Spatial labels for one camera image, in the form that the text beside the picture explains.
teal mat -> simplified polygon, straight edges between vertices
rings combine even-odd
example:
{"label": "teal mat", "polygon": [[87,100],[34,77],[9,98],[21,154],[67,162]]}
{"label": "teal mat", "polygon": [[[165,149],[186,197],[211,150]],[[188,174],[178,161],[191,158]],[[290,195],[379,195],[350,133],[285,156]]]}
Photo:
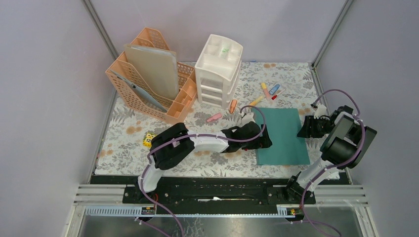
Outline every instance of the teal mat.
{"label": "teal mat", "polygon": [[[260,108],[266,117],[272,146],[256,150],[258,165],[310,164],[304,138],[297,137],[301,121],[297,109]],[[254,111],[257,124],[263,124],[262,115]]]}

gray wall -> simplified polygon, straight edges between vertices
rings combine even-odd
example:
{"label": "gray wall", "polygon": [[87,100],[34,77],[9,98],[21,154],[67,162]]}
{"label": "gray wall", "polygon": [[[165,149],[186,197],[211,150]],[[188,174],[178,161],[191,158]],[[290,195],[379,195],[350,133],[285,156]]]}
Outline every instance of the gray wall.
{"label": "gray wall", "polygon": [[0,236],[58,237],[93,162],[112,58],[80,0],[0,3]]}
{"label": "gray wall", "polygon": [[[352,95],[378,131],[353,178],[367,189],[381,237],[419,236],[419,1],[355,1],[319,65],[324,89]],[[332,108],[350,105],[327,95]]]}
{"label": "gray wall", "polygon": [[119,52],[145,27],[179,61],[196,61],[210,34],[244,47],[244,61],[312,62],[345,0],[93,0]]}

leaf pattern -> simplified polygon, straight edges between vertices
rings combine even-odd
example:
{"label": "leaf pattern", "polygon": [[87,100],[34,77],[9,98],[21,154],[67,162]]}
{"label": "leaf pattern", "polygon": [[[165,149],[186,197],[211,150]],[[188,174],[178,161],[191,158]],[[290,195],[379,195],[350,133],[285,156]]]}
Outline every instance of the leaf pattern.
{"label": "leaf pattern", "polygon": [[[263,95],[260,83],[268,88],[279,83],[287,90],[278,95],[272,104],[266,99],[258,106],[266,108],[297,108],[301,121],[305,115],[313,114],[310,104],[317,98],[316,89],[307,63],[242,63],[240,81],[234,98],[237,108],[248,105],[259,95]],[[217,107],[199,104],[192,106],[193,111],[184,121],[189,130],[196,132],[217,132],[237,125],[240,114],[233,114]],[[223,117],[207,123],[216,113]],[[99,153],[95,174],[98,175],[141,175],[146,167],[149,148],[143,146],[147,132],[159,134],[170,127],[169,124],[145,114],[129,109],[122,98],[117,97],[112,118]],[[322,139],[307,139],[310,162],[313,163],[321,153]],[[179,165],[167,170],[166,176],[202,177],[266,177],[289,178],[305,170],[307,165],[257,165],[255,151],[224,154],[197,152],[188,155]]]}

beige folder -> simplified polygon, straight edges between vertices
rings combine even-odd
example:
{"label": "beige folder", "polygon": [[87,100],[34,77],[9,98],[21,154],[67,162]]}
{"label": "beige folder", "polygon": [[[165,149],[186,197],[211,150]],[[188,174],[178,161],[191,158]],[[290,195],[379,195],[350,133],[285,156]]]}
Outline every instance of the beige folder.
{"label": "beige folder", "polygon": [[125,54],[158,95],[174,100],[179,93],[176,53],[169,50],[125,44]]}

yellow highlighter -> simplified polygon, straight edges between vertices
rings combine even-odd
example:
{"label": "yellow highlighter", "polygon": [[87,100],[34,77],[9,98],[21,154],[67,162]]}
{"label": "yellow highlighter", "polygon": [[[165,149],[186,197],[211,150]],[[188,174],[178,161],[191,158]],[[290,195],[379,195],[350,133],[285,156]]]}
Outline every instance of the yellow highlighter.
{"label": "yellow highlighter", "polygon": [[268,88],[266,87],[266,84],[264,82],[262,82],[260,85],[262,86],[263,93],[265,93],[266,100],[268,100],[268,102],[270,104],[272,104],[272,100],[270,100],[271,96],[269,95]]}
{"label": "yellow highlighter", "polygon": [[263,100],[263,95],[259,96],[257,99],[255,99],[253,102],[251,102],[249,105],[255,106],[257,105],[261,100]]}

